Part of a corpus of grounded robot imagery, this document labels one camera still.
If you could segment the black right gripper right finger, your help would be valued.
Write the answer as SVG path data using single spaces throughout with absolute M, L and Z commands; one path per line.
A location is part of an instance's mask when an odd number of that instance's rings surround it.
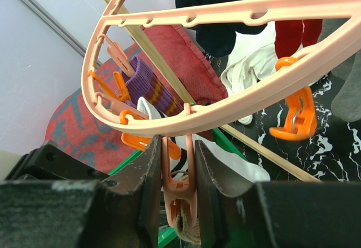
M 195 142 L 202 247 L 359 247 L 360 183 L 252 183 Z

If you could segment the purple striped sock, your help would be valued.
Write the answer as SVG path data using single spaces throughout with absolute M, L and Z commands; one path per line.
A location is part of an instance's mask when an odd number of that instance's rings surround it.
M 127 105 L 136 108 L 139 98 L 145 98 L 168 117 L 177 115 L 183 110 L 183 105 L 162 84 L 157 75 L 139 55 L 130 60 L 130 65 L 135 70 L 132 77 L 121 72 L 130 94 L 131 101 L 125 101 Z

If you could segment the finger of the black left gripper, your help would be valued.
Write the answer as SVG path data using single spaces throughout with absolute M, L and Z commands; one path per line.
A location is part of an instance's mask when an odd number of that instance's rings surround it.
M 104 180 L 108 177 L 66 154 L 52 144 L 45 144 L 21 156 L 6 180 Z

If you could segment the pink round clip hanger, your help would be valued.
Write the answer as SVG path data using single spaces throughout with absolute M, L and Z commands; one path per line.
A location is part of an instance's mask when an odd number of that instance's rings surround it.
M 131 139 L 134 146 L 153 135 L 176 137 L 198 134 L 229 125 L 281 100 L 288 103 L 283 127 L 273 127 L 276 138 L 300 141 L 316 131 L 316 113 L 310 83 L 316 81 L 360 49 L 360 0 L 242 0 L 200 7 L 123 13 L 125 0 L 111 0 L 100 17 L 87 46 L 82 66 L 81 91 L 89 112 L 100 122 Z M 345 23 L 319 43 L 305 47 L 276 63 L 276 73 L 232 96 L 207 63 L 189 69 L 172 69 L 194 99 L 189 113 L 181 111 L 165 120 L 150 120 L 127 105 L 105 83 L 98 81 L 95 66 L 104 42 L 112 60 L 121 68 L 130 63 L 120 45 L 108 38 L 113 26 L 139 26 L 142 30 L 159 26 L 162 30 L 189 28 L 204 23 L 245 23 L 259 26 L 272 21 L 294 19 L 345 19 Z

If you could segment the white black-striped sock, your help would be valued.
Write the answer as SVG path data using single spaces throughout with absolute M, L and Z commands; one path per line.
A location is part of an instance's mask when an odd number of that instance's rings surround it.
M 182 155 L 178 160 L 170 159 L 171 172 L 181 171 L 173 176 L 175 180 L 179 180 L 184 176 L 183 171 L 188 171 L 186 136 L 170 137 L 169 139 L 173 143 L 176 143 L 182 151 Z M 218 160 L 247 180 L 253 183 L 271 180 L 269 173 L 264 168 L 244 160 L 237 154 L 223 150 L 215 142 L 209 141 L 208 139 L 195 134 L 192 135 L 192 140 L 193 142 L 195 142 L 195 140 L 203 141 Z

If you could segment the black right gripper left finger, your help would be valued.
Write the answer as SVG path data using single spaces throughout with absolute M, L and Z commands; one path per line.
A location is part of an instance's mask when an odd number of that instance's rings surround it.
M 157 247 L 161 145 L 104 180 L 1 181 L 2 247 Z

